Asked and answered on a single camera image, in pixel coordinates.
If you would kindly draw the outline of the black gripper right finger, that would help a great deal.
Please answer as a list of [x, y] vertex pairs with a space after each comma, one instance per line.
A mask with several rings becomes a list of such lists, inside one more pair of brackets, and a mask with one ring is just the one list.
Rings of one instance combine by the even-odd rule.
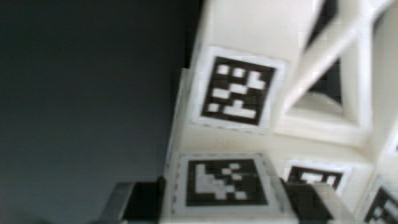
[[328, 184], [283, 183], [299, 224], [356, 224], [356, 218]]

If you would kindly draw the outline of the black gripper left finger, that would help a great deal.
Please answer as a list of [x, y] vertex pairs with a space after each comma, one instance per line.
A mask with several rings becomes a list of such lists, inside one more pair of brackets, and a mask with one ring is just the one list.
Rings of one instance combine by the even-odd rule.
[[161, 224], [166, 183], [159, 177], [116, 185], [95, 224]]

